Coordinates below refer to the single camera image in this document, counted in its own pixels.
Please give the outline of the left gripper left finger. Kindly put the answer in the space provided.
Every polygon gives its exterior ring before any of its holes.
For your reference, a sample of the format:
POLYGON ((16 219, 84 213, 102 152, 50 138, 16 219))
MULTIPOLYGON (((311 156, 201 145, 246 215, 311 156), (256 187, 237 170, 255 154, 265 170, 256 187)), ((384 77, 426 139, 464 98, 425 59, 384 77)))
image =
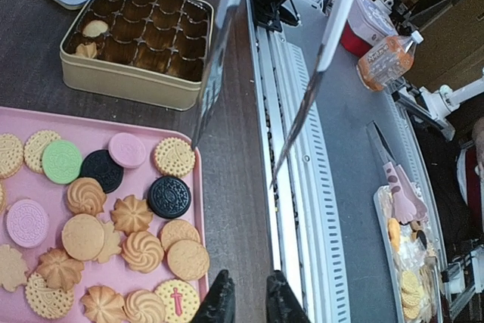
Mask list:
POLYGON ((227 269, 221 270, 200 304, 191 323, 235 322, 235 285, 227 269))

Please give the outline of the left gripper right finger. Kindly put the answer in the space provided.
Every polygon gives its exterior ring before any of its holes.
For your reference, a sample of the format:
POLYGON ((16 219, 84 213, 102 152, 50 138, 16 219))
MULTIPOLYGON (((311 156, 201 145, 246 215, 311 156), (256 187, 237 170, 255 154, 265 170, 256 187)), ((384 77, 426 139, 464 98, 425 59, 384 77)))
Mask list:
POLYGON ((284 273, 274 270, 266 280, 265 311, 267 322, 309 323, 284 273))

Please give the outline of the plain round brown cookie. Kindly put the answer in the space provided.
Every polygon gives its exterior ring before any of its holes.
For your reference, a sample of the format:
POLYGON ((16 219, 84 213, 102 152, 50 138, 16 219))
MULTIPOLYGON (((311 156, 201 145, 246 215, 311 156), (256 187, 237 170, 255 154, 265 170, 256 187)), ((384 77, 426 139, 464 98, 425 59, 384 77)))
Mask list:
POLYGON ((69 219, 61 232, 67 254, 79 261, 94 259, 104 246, 104 229, 97 218, 78 214, 69 219))

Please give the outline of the swirl butter cookie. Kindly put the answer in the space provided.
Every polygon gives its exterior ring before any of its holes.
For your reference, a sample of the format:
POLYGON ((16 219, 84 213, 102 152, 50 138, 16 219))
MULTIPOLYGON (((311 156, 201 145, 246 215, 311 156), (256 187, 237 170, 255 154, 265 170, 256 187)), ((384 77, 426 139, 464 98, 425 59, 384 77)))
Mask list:
POLYGON ((102 20, 92 20, 84 26, 82 34, 85 37, 96 38, 108 30, 109 25, 106 22, 102 20))

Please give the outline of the brown leaf cookie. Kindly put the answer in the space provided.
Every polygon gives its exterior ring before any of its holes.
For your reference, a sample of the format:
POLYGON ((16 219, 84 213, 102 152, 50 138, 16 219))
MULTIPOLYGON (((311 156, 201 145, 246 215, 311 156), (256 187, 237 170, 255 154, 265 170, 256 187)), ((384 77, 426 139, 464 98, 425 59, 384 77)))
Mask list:
POLYGON ((95 59, 98 56, 98 48, 95 42, 79 44, 76 46, 75 56, 95 59))

